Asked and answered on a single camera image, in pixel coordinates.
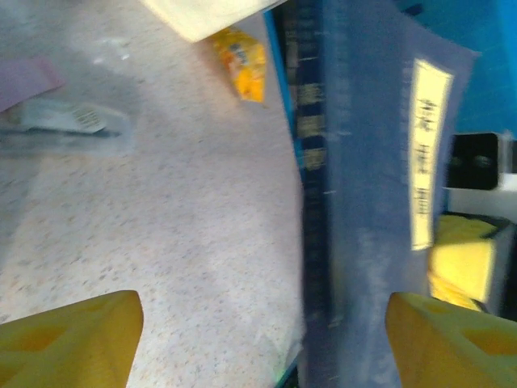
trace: yellow package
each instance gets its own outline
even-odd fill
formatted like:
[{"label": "yellow package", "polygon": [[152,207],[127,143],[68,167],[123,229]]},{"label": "yellow package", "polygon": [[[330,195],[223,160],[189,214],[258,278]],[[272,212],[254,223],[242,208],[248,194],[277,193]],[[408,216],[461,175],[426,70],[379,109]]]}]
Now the yellow package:
[{"label": "yellow package", "polygon": [[266,52],[263,44],[234,27],[213,35],[212,41],[241,98],[263,102],[266,86]]}]

